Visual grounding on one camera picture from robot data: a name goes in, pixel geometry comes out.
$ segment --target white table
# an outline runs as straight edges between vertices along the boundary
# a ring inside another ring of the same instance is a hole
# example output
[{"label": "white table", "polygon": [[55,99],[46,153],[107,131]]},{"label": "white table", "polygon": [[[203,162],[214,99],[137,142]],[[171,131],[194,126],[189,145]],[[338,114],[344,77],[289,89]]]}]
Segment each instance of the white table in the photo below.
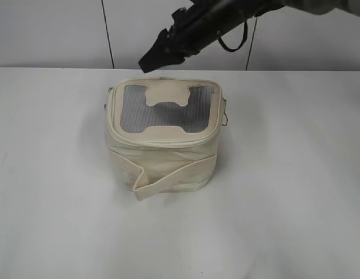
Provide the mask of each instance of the white table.
[{"label": "white table", "polygon": [[104,142],[135,70],[0,69],[0,278],[360,278],[360,73],[158,71],[228,99],[203,190],[136,201]]}]

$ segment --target bag lid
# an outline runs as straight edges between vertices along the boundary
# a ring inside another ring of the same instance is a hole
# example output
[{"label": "bag lid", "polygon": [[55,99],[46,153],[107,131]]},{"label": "bag lid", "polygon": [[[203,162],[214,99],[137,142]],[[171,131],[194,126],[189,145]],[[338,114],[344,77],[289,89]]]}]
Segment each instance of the bag lid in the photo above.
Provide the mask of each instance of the bag lid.
[{"label": "bag lid", "polygon": [[217,133],[224,102],[211,81],[168,78],[127,80],[110,92],[108,121],[133,142],[188,142]]}]

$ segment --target gray mesh panel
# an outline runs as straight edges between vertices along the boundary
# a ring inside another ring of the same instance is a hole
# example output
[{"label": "gray mesh panel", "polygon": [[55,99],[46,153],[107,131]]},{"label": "gray mesh panel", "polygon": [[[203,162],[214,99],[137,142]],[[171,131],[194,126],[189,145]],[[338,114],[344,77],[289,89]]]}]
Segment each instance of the gray mesh panel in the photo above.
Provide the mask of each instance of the gray mesh panel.
[{"label": "gray mesh panel", "polygon": [[128,133],[141,133],[150,126],[178,126],[187,133],[199,133],[208,127],[214,88],[190,88],[187,106],[174,102],[146,105],[146,87],[126,85],[123,97],[121,127]]}]

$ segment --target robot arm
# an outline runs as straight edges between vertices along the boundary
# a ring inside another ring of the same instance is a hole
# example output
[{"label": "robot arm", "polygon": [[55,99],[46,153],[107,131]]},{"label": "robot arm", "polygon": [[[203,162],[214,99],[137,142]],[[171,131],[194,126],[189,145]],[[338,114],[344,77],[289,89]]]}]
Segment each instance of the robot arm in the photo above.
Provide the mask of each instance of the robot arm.
[{"label": "robot arm", "polygon": [[[360,16],[360,0],[191,0],[189,9],[178,9],[172,14],[174,24],[164,29],[149,52],[139,61],[148,73],[164,66],[178,65],[186,57],[197,55],[203,48],[238,25],[254,16],[280,9],[284,6],[304,10],[316,15],[339,8]],[[247,39],[245,25],[244,41]]]}]

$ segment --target bag handle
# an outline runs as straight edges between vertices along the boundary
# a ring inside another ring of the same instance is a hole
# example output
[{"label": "bag handle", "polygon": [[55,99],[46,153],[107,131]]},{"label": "bag handle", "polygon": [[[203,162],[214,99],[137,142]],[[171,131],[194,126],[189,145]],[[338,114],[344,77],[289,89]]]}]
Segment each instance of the bag handle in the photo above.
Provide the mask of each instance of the bag handle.
[{"label": "bag handle", "polygon": [[149,198],[150,196],[161,192],[170,185],[173,185],[184,178],[206,172],[208,176],[211,176],[212,172],[214,171],[214,166],[217,158],[216,155],[213,155],[211,157],[192,162],[176,171],[173,171],[172,173],[166,175],[158,181],[149,184],[147,174],[143,167],[135,164],[134,162],[128,160],[117,152],[112,151],[111,149],[109,149],[109,153],[115,163],[117,163],[126,171],[137,176],[135,184],[132,186],[132,191],[135,193],[136,198],[139,201],[142,201],[143,199]]}]

